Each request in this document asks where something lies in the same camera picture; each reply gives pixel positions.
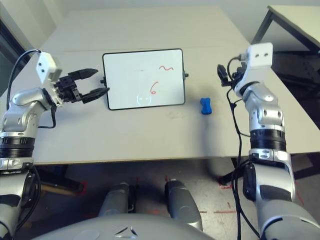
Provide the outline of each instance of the blue object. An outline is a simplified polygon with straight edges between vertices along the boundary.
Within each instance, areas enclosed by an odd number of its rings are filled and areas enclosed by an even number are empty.
[[[201,110],[202,114],[207,115],[212,113],[212,109],[210,106],[210,97],[201,98],[200,103],[202,105],[202,110]]]

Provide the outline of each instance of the red marker drawing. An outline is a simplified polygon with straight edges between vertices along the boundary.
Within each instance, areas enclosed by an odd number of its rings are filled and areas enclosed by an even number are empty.
[[[165,66],[160,66],[159,69],[163,68],[166,71],[173,70],[173,67],[166,68]]]
[[[156,84],[158,84],[158,83],[159,83],[159,82],[156,81],[156,82],[152,85],[152,87],[150,88],[150,93],[151,93],[152,95],[156,94],[156,91],[152,91],[152,88],[154,87],[154,85],[156,85]]]

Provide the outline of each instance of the wall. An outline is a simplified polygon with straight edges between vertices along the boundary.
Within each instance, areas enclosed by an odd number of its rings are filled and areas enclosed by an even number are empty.
[[[40,48],[68,11],[55,0],[0,0],[0,17],[25,49]]]
[[[250,42],[258,30],[268,5],[301,5],[301,0],[0,0],[0,16],[20,44],[39,48],[72,10],[167,6],[220,6]],[[319,0],[303,5],[320,6]],[[182,18],[188,16],[180,13]],[[306,50],[276,23],[272,23],[263,42],[275,50]]]
[[[250,42],[258,30],[268,5],[320,6],[319,0],[63,0],[64,9],[94,10],[101,8],[166,7],[166,6],[220,6]],[[273,43],[276,50],[306,50],[306,48],[276,23],[272,23],[264,42]]]

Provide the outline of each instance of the white table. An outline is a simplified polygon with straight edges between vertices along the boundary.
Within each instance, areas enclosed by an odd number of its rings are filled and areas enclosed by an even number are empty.
[[[88,104],[67,103],[56,113],[55,129],[39,129],[36,164],[200,159],[238,154],[238,137],[222,88],[217,64],[244,52],[249,43],[218,7],[170,7],[74,11],[42,46],[57,57],[62,76],[83,68],[99,73],[77,82],[81,93],[100,85],[102,55],[109,52],[182,48],[189,77],[184,105],[110,111],[106,98]],[[36,59],[12,86],[38,87]],[[290,153],[320,151],[320,132],[278,77],[269,71],[266,86],[278,96]],[[210,97],[213,113],[201,114],[200,98]],[[5,96],[1,98],[5,109]],[[243,102],[235,110],[238,125],[248,133]],[[45,114],[41,125],[51,125]],[[243,138],[242,154],[250,141]]]
[[[270,5],[252,44],[259,43],[275,21],[314,53],[320,55],[320,6]]]

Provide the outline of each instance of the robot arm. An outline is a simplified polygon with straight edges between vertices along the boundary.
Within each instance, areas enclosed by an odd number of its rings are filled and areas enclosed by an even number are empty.
[[[3,115],[0,132],[0,239],[15,235],[21,209],[37,198],[33,150],[38,128],[54,128],[55,112],[66,102],[84,104],[103,96],[108,88],[98,88],[82,95],[75,80],[97,72],[83,69],[59,78],[61,69],[49,53],[41,52],[36,71],[44,88],[16,93]],[[39,126],[43,112],[51,110],[53,126]]]
[[[264,85],[272,65],[271,43],[251,45],[238,59],[242,67],[228,81],[218,65],[222,86],[231,86],[249,113],[249,164],[243,174],[243,193],[254,201],[262,239],[320,239],[320,226],[296,195],[291,157],[286,149],[285,124],[278,99]]]

